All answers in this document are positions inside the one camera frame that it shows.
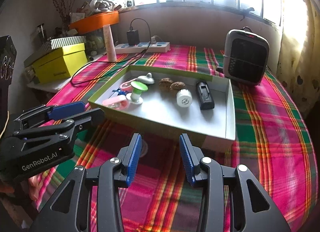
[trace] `blue textured pad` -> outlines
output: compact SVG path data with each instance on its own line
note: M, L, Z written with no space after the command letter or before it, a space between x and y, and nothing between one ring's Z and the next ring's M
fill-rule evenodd
M180 154L181 154L184 170L186 172L187 180L190 183L190 185L193 186L196 183L194 165L191 161L188 147L182 135L180 135L179 144L180 144Z
M128 164L127 179L125 181L128 187L133 182L134 176L136 175L141 148L142 148L142 139L141 139L141 135L138 135L134 148L132 150L129 164Z
M84 102L79 101L54 107L51 112L48 112L48 117L51 120L57 121L75 114L83 113L84 111L85 104Z

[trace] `yellow curtain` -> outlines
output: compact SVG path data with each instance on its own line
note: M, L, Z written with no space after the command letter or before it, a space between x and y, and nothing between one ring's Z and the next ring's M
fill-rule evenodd
M310 0L282 1L277 78L306 117L320 95L320 14Z

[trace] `striped box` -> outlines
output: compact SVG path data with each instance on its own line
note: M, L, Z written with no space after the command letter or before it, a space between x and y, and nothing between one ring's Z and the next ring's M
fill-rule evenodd
M74 44L85 43L85 36L75 36L75 37L67 37L60 39L52 39L42 45L40 49L30 55L24 62L24 67L28 67L32 65L36 60L43 57L44 55L49 54L51 51Z

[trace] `white bottle cap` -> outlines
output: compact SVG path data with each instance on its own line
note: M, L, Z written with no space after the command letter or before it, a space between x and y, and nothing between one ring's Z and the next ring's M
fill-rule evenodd
M177 93L177 104L180 107L189 107L192 103L192 95L189 90L182 89Z

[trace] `window sill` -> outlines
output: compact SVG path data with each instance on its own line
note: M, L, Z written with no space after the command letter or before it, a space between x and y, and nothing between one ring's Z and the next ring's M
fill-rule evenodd
M145 8L155 8L155 7L191 7L191 8L206 8L206 9L215 9L215 10L222 10L222 11L227 11L231 12L234 14L238 15L243 15L244 12L235 8L231 7L224 7L224 6L219 6L219 5L214 5L214 4L209 4L209 3L198 3L198 2L175 2L175 1L168 1L168 2L163 2L163 3L152 3L152 4L144 4L144 5L138 5L138 6L133 6L133 7L127 7L127 8L121 8L119 10L119 13L123 12L128 12L131 10L137 10L137 9L145 9ZM271 21L265 20L261 17L258 17L254 14L247 14L246 17L257 20L261 23L264 23L268 26L271 26L275 29L280 29L281 27L274 24Z

